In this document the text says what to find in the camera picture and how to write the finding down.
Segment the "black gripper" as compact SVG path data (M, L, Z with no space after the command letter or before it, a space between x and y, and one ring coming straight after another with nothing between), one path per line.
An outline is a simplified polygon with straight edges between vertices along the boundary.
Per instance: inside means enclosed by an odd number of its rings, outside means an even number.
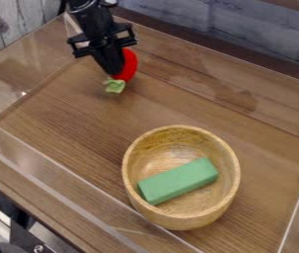
M106 74L118 74L124 67L122 47L137 43L132 24L116 23L106 6L80 6L70 8L68 13L81 30L66 39L72 54L76 57L92 55Z

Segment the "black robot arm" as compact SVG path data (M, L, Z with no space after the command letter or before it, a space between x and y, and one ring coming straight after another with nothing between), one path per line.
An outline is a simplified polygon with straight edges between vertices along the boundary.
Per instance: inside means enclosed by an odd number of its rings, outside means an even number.
M124 48L137 43L130 23L116 23L105 0L66 0L81 33L66 39L76 58L89 55L104 72L120 74L125 67Z

